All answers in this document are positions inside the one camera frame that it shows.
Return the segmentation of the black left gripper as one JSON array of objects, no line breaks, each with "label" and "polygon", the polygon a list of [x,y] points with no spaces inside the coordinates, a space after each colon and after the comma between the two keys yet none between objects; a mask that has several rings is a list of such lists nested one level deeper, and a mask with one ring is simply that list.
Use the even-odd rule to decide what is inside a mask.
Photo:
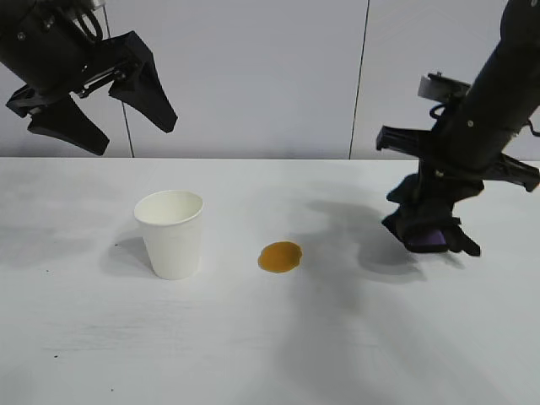
[{"label": "black left gripper", "polygon": [[134,31],[106,39],[84,1],[3,1],[1,62],[24,81],[7,107],[30,116],[28,130],[103,155],[110,139],[80,110],[110,85],[109,96],[141,113],[162,132],[177,114],[157,74],[152,52]]}]

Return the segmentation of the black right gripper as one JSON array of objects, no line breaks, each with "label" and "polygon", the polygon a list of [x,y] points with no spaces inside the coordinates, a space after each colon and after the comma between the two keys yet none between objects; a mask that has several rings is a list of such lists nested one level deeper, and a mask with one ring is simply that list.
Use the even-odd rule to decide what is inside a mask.
[{"label": "black right gripper", "polygon": [[[437,101],[429,114],[430,130],[384,126],[376,139],[378,150],[390,149],[417,157],[417,213],[440,208],[452,219],[455,204],[478,196],[483,180],[507,181],[532,192],[539,170],[503,154],[509,141],[530,121],[539,107],[539,91],[479,89],[453,79],[422,79],[418,96]],[[440,196],[438,177],[440,174]]]}]

